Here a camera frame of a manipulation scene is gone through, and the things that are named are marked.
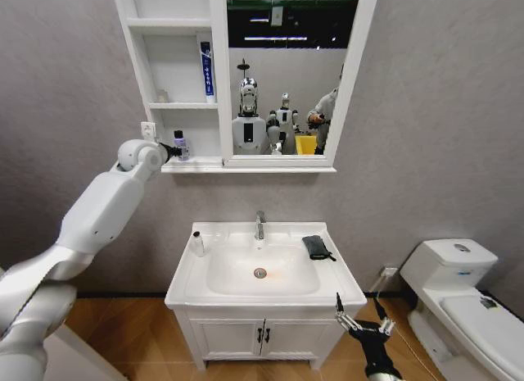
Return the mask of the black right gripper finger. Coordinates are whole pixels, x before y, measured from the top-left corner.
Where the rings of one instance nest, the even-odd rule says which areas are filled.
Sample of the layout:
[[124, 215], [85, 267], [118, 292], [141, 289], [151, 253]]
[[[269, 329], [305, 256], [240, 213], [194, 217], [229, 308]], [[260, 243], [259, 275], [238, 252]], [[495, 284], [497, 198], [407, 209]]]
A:
[[346, 330], [346, 331], [358, 331], [361, 330], [361, 325], [353, 320], [344, 309], [344, 306], [341, 301], [339, 293], [336, 294], [336, 321]]
[[377, 315], [381, 320], [378, 331], [385, 335], [391, 335], [391, 332], [395, 327], [395, 321], [388, 317], [385, 308], [379, 302], [377, 297], [373, 299], [373, 304], [375, 306]]

